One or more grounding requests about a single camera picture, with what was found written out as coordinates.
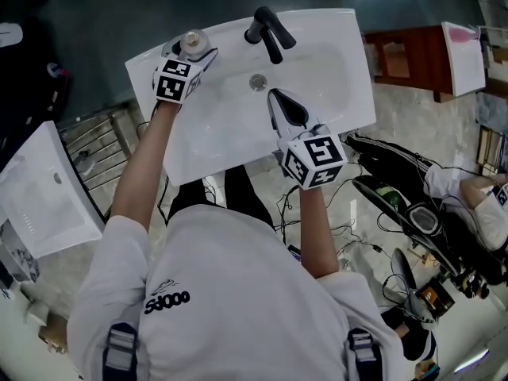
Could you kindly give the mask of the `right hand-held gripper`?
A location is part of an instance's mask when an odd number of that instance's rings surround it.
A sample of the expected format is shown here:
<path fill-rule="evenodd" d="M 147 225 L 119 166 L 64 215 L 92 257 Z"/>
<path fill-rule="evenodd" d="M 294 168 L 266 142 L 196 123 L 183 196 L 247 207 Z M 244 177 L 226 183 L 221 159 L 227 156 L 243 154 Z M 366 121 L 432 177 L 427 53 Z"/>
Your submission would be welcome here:
<path fill-rule="evenodd" d="M 345 151 L 310 102 L 289 90 L 270 89 L 267 106 L 279 136 L 274 155 L 283 174 L 303 190 L 333 182 L 346 165 Z"/>

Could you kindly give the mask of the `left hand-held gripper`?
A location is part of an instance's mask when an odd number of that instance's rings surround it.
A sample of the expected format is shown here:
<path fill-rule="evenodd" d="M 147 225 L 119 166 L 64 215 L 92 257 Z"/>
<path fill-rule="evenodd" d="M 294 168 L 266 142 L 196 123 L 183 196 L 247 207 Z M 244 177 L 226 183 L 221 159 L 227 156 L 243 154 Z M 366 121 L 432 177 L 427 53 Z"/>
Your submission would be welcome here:
<path fill-rule="evenodd" d="M 197 59 L 183 61 L 181 40 L 166 42 L 152 78 L 156 100 L 182 105 L 195 92 L 202 74 L 215 61 L 217 55 L 218 48 L 211 48 Z"/>

